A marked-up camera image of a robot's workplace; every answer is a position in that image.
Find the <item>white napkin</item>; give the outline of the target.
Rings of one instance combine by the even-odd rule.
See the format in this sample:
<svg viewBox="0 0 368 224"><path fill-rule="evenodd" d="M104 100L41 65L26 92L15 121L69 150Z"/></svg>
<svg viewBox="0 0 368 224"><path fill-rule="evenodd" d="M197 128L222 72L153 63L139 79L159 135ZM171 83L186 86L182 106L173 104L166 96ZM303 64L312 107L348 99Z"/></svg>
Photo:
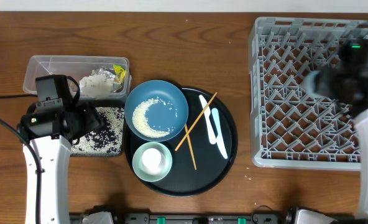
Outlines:
<svg viewBox="0 0 368 224"><path fill-rule="evenodd" d="M114 91L114 84L104 75L92 75L83 77L80 82L81 96L100 98L104 94Z"/></svg>

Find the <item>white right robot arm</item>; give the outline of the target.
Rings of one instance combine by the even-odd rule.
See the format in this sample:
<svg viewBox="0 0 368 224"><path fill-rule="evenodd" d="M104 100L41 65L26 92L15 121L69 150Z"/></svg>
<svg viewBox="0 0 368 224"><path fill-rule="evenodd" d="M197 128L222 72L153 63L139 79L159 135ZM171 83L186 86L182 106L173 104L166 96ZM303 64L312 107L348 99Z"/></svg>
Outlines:
<svg viewBox="0 0 368 224"><path fill-rule="evenodd" d="M368 39L350 40L339 48L340 63L309 73L301 87L312 98L331 98L351 105L361 149L361 194L357 218L368 220Z"/></svg>

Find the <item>blue plate with rice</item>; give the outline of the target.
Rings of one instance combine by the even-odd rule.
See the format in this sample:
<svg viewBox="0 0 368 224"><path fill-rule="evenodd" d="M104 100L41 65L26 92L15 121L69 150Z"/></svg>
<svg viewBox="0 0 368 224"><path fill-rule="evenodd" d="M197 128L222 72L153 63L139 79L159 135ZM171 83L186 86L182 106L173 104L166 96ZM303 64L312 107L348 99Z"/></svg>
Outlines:
<svg viewBox="0 0 368 224"><path fill-rule="evenodd" d="M145 141L174 138L184 129L188 114L181 89L163 80L141 83L130 92L124 106L129 129Z"/></svg>

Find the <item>white cup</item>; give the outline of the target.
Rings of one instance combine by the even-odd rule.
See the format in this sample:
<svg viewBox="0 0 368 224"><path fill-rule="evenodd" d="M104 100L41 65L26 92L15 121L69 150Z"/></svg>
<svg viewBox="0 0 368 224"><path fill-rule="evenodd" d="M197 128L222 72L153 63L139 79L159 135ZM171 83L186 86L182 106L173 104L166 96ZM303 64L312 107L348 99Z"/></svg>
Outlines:
<svg viewBox="0 0 368 224"><path fill-rule="evenodd" d="M161 173L165 166L165 156L156 148L146 149L141 161L144 171L151 175Z"/></svg>

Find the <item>light blue cup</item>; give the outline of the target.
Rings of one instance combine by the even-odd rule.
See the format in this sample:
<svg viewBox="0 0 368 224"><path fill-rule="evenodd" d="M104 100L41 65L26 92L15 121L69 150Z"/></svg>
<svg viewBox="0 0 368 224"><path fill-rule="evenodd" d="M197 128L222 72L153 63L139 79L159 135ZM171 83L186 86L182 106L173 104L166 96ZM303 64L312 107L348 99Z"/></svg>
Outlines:
<svg viewBox="0 0 368 224"><path fill-rule="evenodd" d="M310 72L302 81L301 87L309 94L311 97L316 95L315 93L315 78L319 74L318 70Z"/></svg>

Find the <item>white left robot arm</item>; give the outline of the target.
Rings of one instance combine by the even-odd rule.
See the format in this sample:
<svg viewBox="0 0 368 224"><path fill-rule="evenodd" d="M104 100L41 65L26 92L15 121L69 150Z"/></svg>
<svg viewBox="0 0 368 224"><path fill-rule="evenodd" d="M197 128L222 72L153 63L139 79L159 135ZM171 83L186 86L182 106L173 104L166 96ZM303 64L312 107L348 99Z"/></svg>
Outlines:
<svg viewBox="0 0 368 224"><path fill-rule="evenodd" d="M73 141L103 126L91 103L35 103L17 126L27 169L26 223L69 223L68 165Z"/></svg>

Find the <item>yellow foil wrapper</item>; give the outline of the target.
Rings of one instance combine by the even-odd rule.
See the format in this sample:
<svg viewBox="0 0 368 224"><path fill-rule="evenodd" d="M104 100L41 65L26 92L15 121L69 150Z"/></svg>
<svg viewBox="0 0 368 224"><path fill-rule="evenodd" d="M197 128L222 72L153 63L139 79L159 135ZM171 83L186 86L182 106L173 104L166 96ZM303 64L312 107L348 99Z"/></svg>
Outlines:
<svg viewBox="0 0 368 224"><path fill-rule="evenodd" d="M91 75L103 78L105 84L110 87L110 92L115 92L123 86L126 71L122 66L114 64L112 68L97 68Z"/></svg>

